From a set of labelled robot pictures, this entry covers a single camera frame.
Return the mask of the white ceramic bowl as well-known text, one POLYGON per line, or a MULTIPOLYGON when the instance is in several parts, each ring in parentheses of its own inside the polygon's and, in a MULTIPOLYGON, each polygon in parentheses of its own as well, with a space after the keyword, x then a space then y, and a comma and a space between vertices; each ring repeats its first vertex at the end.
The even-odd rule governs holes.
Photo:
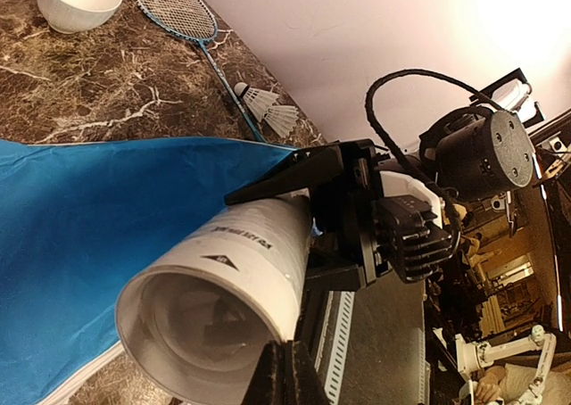
POLYGON ((57 32, 73 34, 102 26, 123 0, 37 0, 47 24, 57 32))

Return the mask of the white shuttlecock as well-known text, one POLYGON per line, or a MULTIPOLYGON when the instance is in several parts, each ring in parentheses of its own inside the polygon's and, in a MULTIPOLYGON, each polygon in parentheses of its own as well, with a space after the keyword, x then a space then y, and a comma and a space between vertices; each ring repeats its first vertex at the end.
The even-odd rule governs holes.
POLYGON ((265 111, 277 102, 279 95, 267 90, 251 87, 244 82, 238 82, 234 91, 239 99, 245 102, 248 109, 256 118, 261 118, 265 111))
POLYGON ((292 105, 272 105, 262 119, 282 138, 288 137, 298 120, 298 109, 292 105))

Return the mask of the white shuttlecock tube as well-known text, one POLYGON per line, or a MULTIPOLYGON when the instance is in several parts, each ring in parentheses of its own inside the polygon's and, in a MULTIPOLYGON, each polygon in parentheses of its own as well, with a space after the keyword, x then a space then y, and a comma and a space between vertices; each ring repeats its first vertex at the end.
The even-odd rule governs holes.
POLYGON ((312 218, 303 194, 223 210, 122 290, 127 355, 191 404, 238 404, 264 346, 293 339, 312 218))

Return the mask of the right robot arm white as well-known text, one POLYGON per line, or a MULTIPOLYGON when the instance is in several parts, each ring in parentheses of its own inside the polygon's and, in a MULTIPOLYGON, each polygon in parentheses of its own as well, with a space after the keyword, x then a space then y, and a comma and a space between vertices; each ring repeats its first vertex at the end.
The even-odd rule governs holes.
POLYGON ((368 124, 383 141, 336 142, 294 151, 261 179, 226 196, 234 206, 293 191, 310 196, 319 231, 309 250, 305 285, 356 292, 389 271, 416 283, 458 251, 457 203, 471 203, 528 186, 534 146, 512 108, 490 89, 437 120, 405 153, 374 112, 377 90, 408 77, 399 70, 377 79, 365 96, 368 124))

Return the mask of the right blue badminton racket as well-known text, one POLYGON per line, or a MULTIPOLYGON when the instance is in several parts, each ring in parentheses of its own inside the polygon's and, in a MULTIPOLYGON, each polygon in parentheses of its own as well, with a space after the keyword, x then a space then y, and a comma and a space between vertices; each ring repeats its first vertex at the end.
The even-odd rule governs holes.
POLYGON ((258 142, 264 142, 265 138, 254 125, 236 93, 231 88, 224 73, 214 61, 207 49, 207 45, 213 42, 219 34, 219 26, 214 14, 203 0, 135 0, 139 9, 155 24, 179 37, 198 45, 206 59, 229 96, 240 111, 246 125, 252 131, 258 142))

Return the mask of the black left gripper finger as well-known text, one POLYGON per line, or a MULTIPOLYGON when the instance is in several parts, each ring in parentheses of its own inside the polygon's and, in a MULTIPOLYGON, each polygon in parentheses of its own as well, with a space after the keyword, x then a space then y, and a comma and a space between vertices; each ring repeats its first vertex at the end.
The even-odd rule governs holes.
POLYGON ((307 348, 299 341, 268 342, 243 405, 326 405, 330 401, 307 348))

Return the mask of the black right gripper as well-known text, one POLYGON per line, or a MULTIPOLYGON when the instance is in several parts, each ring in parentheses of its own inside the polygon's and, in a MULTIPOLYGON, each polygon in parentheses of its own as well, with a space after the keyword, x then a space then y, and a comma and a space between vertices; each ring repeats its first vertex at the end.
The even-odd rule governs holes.
POLYGON ((362 289, 377 280, 375 205, 383 196, 369 139, 298 149, 260 179, 224 197, 228 206, 310 190, 318 231, 309 289, 362 289))

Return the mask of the blue racket bag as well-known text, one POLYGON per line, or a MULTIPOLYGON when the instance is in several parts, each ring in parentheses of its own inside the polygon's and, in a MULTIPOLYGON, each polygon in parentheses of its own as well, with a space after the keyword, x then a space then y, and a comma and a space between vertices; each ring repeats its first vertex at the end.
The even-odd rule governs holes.
POLYGON ((172 137, 1 143, 1 401, 38 404, 118 342, 124 285, 289 149, 172 137))

